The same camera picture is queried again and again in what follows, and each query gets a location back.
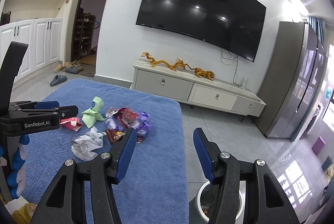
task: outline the drawer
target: drawer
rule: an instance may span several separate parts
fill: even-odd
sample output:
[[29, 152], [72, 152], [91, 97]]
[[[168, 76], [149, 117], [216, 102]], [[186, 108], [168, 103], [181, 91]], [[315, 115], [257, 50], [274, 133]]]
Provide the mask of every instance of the drawer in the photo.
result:
[[214, 106], [225, 110], [231, 110], [237, 96], [225, 93], [218, 89], [209, 88], [194, 84], [189, 101], [204, 104], [206, 106]]
[[232, 111], [258, 117], [265, 104], [238, 97], [232, 107]]
[[186, 80], [139, 70], [135, 90], [186, 101], [191, 85]]

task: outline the flat screen tv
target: flat screen tv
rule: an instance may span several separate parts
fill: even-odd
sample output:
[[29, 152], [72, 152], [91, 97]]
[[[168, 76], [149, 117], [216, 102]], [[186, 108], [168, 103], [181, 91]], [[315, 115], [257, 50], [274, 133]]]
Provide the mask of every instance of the flat screen tv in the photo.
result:
[[257, 0], [142, 0], [136, 24], [197, 38], [254, 62], [265, 13]]

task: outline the gray refrigerator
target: gray refrigerator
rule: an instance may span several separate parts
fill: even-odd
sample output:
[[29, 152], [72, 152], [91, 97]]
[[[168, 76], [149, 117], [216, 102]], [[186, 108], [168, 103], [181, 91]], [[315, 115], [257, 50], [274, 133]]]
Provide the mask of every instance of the gray refrigerator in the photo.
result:
[[254, 122], [266, 137], [291, 138], [306, 115], [324, 70], [324, 49], [309, 24], [280, 22]]

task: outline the blue gripper pad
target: blue gripper pad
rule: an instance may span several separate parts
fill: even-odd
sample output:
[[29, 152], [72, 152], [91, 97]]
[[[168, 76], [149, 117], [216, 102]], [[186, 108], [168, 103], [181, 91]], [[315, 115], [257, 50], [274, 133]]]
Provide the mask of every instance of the blue gripper pad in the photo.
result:
[[206, 179], [213, 183], [213, 161], [197, 129], [194, 130], [194, 146]]
[[124, 145], [123, 151], [118, 159], [118, 168], [115, 179], [117, 183], [125, 177], [126, 171], [128, 170], [129, 163], [136, 146], [137, 133], [136, 130], [132, 130], [129, 139]]
[[35, 109], [52, 109], [59, 107], [59, 102], [57, 101], [40, 101], [34, 105]]

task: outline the metal bolt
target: metal bolt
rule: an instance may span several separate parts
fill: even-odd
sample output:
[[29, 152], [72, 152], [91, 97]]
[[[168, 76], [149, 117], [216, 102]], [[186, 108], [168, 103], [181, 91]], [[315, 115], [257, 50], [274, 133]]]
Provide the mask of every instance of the metal bolt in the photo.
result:
[[71, 166], [73, 164], [74, 164], [74, 161], [72, 159], [68, 159], [68, 160], [65, 161], [65, 166], [69, 167], [69, 166]]
[[103, 153], [101, 153], [101, 158], [102, 159], [107, 159], [109, 157], [110, 157], [110, 153], [109, 152], [103, 152]]
[[221, 158], [225, 158], [225, 159], [230, 157], [228, 152], [221, 152], [220, 156], [221, 156]]
[[256, 160], [256, 163], [257, 163], [259, 166], [264, 166], [264, 165], [266, 164], [265, 161], [262, 160], [262, 159], [257, 159], [257, 160]]

